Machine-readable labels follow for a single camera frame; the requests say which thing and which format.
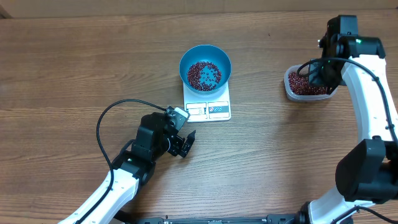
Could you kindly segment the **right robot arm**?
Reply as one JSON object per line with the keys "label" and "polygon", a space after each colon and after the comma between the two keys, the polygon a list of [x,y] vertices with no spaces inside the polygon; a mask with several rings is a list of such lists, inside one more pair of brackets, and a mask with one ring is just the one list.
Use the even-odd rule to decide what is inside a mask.
{"label": "right robot arm", "polygon": [[348,87],[358,125],[358,145],[339,161],[335,186],[303,206],[297,223],[341,223],[358,210],[397,199],[397,111],[386,78],[380,39],[334,34],[310,79]]}

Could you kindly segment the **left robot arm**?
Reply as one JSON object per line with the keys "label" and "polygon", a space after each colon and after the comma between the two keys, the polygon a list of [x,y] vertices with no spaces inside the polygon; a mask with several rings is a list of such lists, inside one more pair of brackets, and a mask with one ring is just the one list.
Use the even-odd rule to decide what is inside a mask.
{"label": "left robot arm", "polygon": [[148,183],[160,156],[166,152],[187,156],[195,132],[186,139],[178,136],[178,132],[189,116],[180,108],[143,116],[136,138],[123,147],[102,184],[61,223],[111,223],[119,210]]}

